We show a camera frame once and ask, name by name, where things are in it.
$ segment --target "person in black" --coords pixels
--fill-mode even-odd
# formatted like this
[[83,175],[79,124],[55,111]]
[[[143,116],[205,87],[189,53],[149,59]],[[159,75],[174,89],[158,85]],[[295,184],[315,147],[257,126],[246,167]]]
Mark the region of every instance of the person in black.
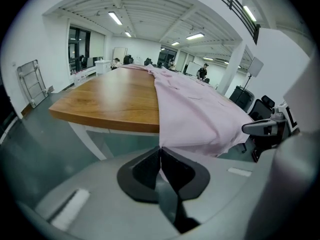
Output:
[[205,63],[205,64],[203,65],[203,67],[198,70],[198,72],[196,73],[196,78],[197,78],[197,79],[204,80],[204,79],[206,78],[206,75],[207,75],[207,67],[208,67],[208,66],[209,66],[209,65],[208,65],[207,63]]

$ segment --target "pink cloth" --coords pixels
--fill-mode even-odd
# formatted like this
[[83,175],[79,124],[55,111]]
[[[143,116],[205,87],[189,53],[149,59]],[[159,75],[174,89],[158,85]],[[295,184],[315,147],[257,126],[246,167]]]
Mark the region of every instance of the pink cloth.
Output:
[[251,118],[209,84],[152,65],[123,65],[154,76],[159,106],[159,146],[217,157],[249,135],[242,125]]

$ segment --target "gray floor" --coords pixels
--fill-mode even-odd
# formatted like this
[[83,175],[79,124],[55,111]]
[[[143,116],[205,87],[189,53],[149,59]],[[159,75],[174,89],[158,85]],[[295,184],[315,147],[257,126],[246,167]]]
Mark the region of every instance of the gray floor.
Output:
[[[65,121],[54,119],[48,108],[66,92],[51,94],[29,115],[19,120],[0,146],[0,161],[12,193],[17,200],[34,208],[39,200],[64,180],[98,159],[86,148]],[[107,134],[103,139],[114,156],[152,148],[158,137],[150,141],[144,136]],[[235,146],[220,158],[250,161],[253,144],[247,141],[247,152]]]

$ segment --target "railing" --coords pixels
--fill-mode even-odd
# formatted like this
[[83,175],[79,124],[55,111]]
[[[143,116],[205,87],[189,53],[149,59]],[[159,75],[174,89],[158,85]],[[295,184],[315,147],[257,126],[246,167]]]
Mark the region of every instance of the railing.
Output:
[[246,29],[249,31],[254,42],[257,44],[258,34],[259,34],[259,24],[255,24],[254,21],[250,18],[248,13],[244,10],[244,7],[238,0],[221,0],[224,2],[231,11],[233,11],[239,19],[242,21]]

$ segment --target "table leg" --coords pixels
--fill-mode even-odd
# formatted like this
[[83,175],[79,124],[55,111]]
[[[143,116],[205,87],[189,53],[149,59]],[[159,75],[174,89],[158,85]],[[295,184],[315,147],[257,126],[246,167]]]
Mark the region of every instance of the table leg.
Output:
[[113,158],[113,154],[110,149],[105,144],[104,150],[106,150],[105,154],[101,152],[101,150],[97,147],[97,145],[93,142],[86,131],[86,127],[81,124],[69,122],[71,128],[74,130],[75,134],[79,137],[79,139],[83,142],[83,144],[100,160],[105,160],[107,158]]

